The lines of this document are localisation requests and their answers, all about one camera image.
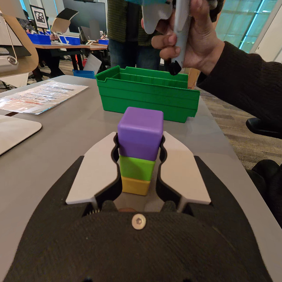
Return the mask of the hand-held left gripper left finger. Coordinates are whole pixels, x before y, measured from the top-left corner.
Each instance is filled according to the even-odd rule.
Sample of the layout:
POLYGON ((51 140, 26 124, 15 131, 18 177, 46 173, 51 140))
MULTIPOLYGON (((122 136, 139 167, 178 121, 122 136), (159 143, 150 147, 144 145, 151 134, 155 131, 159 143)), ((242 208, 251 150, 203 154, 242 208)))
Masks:
POLYGON ((117 137, 117 133, 112 132, 85 153, 66 204, 91 203, 98 210, 104 201, 114 201, 121 194, 117 137))

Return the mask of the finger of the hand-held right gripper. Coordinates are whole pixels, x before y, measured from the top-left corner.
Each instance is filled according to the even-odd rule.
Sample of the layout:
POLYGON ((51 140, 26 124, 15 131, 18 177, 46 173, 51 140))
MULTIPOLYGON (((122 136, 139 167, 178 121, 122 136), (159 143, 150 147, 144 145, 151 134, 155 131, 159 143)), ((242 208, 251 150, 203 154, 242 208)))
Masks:
POLYGON ((147 34, 153 34, 160 20, 167 20, 172 14, 171 0, 143 0, 141 3, 143 26, 147 34))

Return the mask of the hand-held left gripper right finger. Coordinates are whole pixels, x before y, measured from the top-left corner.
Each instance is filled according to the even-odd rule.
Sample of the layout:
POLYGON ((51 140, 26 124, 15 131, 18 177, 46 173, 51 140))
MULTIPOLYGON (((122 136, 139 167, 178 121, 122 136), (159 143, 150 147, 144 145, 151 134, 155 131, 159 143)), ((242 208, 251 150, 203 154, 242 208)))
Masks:
POLYGON ((183 212, 188 203, 211 203, 193 153, 166 131, 159 158, 156 193, 162 201, 174 202, 178 212, 183 212))

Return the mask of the yellow cube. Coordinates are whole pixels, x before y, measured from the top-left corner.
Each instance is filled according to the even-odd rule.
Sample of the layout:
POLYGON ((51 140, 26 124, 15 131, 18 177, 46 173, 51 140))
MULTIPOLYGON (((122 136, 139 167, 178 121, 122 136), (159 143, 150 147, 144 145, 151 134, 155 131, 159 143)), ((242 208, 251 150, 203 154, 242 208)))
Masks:
POLYGON ((146 196, 149 190, 150 181, 139 180, 121 176, 122 192, 146 196))

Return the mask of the lime green cube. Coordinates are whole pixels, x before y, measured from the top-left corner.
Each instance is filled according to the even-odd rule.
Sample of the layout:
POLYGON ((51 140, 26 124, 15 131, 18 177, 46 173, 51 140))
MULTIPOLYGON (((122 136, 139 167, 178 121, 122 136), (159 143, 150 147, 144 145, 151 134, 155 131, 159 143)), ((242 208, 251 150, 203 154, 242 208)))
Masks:
POLYGON ((120 173, 122 177, 150 181, 155 161, 119 156, 120 173))

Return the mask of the purple cube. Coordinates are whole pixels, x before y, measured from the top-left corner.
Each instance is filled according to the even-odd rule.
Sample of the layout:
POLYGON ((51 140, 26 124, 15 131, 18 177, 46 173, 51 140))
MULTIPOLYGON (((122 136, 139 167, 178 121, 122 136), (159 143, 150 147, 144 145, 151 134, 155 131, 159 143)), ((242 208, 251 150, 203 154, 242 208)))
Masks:
POLYGON ((162 111, 128 107, 118 124, 119 154, 155 161, 163 136, 163 123, 162 111))

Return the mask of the green plastic bin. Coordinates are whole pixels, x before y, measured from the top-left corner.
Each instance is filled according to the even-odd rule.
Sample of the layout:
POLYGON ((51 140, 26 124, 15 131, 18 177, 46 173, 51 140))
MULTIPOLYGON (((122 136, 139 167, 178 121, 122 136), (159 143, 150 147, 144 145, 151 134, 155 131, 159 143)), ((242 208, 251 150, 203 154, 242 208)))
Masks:
POLYGON ((200 92, 188 89, 188 75, 120 66, 96 76, 105 111, 124 113, 128 107, 162 111, 164 120, 185 123, 198 111, 200 92))

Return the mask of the person's right forearm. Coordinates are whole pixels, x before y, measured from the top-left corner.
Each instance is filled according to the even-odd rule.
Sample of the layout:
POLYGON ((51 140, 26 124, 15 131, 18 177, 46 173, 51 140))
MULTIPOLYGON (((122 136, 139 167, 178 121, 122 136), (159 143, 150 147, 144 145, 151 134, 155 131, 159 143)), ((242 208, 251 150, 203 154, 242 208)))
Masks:
POLYGON ((200 73, 197 87, 273 126, 282 126, 280 62, 266 62, 226 41, 211 73, 200 73))

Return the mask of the person's right hand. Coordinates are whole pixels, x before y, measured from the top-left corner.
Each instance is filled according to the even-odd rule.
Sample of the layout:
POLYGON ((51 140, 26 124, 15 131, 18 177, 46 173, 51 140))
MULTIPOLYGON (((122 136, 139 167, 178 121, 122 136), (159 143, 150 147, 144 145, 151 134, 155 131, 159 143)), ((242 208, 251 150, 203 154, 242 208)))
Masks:
MULTIPOLYGON (((217 38, 210 19, 209 4, 205 0, 190 2, 192 16, 183 67, 194 68, 208 76, 217 64, 225 43, 217 38)), ((151 40, 153 48, 160 50, 160 58, 169 60, 176 58, 181 48, 177 46, 177 35, 173 32, 175 12, 168 20, 160 20, 156 30, 161 35, 151 40)))

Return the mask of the black monitor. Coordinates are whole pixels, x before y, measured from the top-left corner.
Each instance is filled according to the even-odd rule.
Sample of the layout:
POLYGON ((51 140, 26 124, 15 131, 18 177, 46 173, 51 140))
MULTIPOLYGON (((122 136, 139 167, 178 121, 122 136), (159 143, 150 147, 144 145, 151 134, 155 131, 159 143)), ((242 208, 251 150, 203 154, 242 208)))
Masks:
POLYGON ((65 8, 79 13, 70 20, 70 32, 78 33, 80 26, 90 27, 89 21, 96 20, 100 30, 107 31, 106 7, 104 2, 63 0, 65 8))

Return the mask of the person's dark clothed body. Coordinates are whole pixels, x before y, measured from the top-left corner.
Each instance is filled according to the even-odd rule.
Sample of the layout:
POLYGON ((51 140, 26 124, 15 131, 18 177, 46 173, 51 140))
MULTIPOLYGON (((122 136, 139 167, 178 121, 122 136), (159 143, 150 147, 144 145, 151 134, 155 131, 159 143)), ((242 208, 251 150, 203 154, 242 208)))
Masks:
POLYGON ((261 160, 246 170, 271 213, 282 227, 282 170, 273 160, 261 160))

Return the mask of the blue storage bin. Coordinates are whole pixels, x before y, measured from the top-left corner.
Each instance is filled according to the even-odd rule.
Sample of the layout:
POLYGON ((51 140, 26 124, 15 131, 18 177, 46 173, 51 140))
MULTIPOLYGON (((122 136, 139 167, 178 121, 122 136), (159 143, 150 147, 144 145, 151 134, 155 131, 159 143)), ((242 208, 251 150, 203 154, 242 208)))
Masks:
POLYGON ((96 79, 94 71, 86 71, 86 70, 72 70, 73 75, 75 77, 82 77, 88 79, 96 79))
POLYGON ((27 33, 27 36, 29 37, 29 39, 33 44, 51 45, 50 35, 27 33))

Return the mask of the black office chair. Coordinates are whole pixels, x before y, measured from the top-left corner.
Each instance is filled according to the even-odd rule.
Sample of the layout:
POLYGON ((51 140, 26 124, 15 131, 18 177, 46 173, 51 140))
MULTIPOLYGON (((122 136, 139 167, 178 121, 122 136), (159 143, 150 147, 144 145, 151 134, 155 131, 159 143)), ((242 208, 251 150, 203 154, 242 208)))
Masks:
POLYGON ((282 139, 282 131, 273 125, 260 120, 259 118, 249 118, 246 127, 254 134, 282 139))

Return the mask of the wooden top office table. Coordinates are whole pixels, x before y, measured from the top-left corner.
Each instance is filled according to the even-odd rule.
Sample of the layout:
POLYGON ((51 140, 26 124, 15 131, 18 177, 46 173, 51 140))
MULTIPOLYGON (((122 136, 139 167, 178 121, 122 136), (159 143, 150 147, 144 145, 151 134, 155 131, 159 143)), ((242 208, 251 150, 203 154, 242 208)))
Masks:
POLYGON ((93 45, 70 45, 70 44, 33 44, 36 48, 39 49, 66 49, 68 55, 70 55, 72 60, 72 65, 74 70, 83 70, 83 63, 81 55, 86 54, 86 51, 104 51, 107 50, 108 45, 103 44, 93 44, 93 45))

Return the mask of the laminated paper sheet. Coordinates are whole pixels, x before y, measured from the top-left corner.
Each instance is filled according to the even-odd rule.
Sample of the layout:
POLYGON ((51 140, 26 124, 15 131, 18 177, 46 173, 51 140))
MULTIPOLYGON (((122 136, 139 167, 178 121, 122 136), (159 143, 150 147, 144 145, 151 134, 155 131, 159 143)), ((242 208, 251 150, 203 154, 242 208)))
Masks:
POLYGON ((4 111, 38 115, 86 90, 88 86, 48 80, 47 83, 0 99, 4 111))

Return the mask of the fiducial marker sign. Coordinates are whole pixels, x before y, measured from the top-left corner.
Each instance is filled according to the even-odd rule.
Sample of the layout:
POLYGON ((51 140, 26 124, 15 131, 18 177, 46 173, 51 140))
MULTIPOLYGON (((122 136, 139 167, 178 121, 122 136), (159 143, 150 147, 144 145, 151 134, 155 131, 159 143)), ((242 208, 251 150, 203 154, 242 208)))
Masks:
POLYGON ((33 19, 37 28, 49 29, 48 19, 45 13, 45 9, 35 5, 30 5, 30 9, 33 15, 33 19))

